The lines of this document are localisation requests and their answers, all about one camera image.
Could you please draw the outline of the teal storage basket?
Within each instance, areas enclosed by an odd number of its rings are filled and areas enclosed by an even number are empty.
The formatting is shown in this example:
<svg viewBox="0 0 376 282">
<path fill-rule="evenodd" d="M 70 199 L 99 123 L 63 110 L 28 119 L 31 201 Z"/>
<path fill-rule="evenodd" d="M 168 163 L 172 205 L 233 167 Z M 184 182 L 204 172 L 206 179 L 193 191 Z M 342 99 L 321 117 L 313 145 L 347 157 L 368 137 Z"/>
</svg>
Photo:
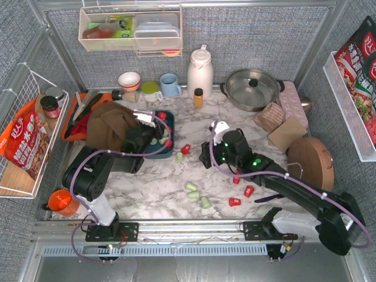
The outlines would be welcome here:
<svg viewBox="0 0 376 282">
<path fill-rule="evenodd" d="M 174 114 L 171 111 L 168 110 L 156 110 L 155 111 L 156 116 L 160 117 L 165 124 L 168 125 L 169 131 L 170 131 L 170 142 L 167 144 L 167 146 L 160 151 L 158 154 L 146 156 L 147 159 L 167 159 L 170 157 L 173 153 L 174 149 L 174 127 L 175 127 L 175 118 Z M 151 144 L 146 148 L 145 153 L 152 153 L 159 149 L 161 149 L 165 145 L 166 138 L 168 137 L 166 128 L 162 126 L 163 129 L 163 136 L 161 139 L 153 140 Z"/>
</svg>

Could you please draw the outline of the brown cloth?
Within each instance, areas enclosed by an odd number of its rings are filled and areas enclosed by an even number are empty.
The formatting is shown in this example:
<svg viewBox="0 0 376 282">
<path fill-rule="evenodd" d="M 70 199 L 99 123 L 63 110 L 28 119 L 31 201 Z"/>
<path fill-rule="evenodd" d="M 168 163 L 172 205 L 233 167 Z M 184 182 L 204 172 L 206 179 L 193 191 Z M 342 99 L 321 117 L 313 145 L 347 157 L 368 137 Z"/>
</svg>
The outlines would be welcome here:
<svg viewBox="0 0 376 282">
<path fill-rule="evenodd" d="M 100 104 L 87 124 L 86 145 L 95 149 L 120 151 L 126 141 L 126 132 L 138 126 L 133 111 L 116 103 Z"/>
</svg>

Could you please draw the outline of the red cloth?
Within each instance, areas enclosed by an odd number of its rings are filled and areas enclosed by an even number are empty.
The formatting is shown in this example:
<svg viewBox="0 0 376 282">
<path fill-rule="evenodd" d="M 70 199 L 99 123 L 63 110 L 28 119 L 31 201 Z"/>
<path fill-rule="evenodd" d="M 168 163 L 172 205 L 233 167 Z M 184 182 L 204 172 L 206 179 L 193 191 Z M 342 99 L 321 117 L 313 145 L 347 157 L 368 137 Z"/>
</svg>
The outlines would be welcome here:
<svg viewBox="0 0 376 282">
<path fill-rule="evenodd" d="M 86 140 L 87 138 L 87 121 L 79 122 L 70 130 L 69 137 L 75 140 Z"/>
</svg>

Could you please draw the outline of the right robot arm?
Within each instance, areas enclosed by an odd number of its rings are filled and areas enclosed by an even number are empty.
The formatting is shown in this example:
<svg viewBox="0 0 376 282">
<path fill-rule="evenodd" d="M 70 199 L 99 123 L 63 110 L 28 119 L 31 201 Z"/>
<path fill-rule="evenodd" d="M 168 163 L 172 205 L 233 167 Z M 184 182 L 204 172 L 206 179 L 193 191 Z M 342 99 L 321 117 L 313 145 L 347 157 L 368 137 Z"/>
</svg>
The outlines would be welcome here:
<svg viewBox="0 0 376 282">
<path fill-rule="evenodd" d="M 209 131 L 210 139 L 202 143 L 199 156 L 205 168 L 219 169 L 226 164 L 235 168 L 236 173 L 223 169 L 220 172 L 271 189 L 309 212 L 310 215 L 305 216 L 272 208 L 265 220 L 279 233 L 317 237 L 324 247 L 339 256 L 358 248 L 355 242 L 361 233 L 367 238 L 363 248 L 371 245 L 372 236 L 351 194 L 326 192 L 290 176 L 274 160 L 253 153 L 243 131 L 231 130 L 226 122 L 213 122 Z"/>
</svg>

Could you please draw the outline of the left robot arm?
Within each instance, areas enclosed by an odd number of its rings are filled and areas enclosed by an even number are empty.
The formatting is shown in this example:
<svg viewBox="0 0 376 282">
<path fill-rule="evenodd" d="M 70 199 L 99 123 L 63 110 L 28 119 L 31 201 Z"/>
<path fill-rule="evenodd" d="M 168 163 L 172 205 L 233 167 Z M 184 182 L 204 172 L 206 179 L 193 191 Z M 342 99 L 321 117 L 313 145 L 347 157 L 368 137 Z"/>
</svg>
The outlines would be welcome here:
<svg viewBox="0 0 376 282">
<path fill-rule="evenodd" d="M 112 169 L 135 174 L 144 158 L 151 154 L 147 148 L 153 139 L 161 139 L 165 127 L 160 122 L 154 126 L 138 125 L 126 132 L 126 140 L 119 151 L 99 150 L 84 146 L 62 176 L 62 184 L 94 217 L 95 223 L 117 234 L 119 216 L 110 207 L 104 189 Z"/>
</svg>

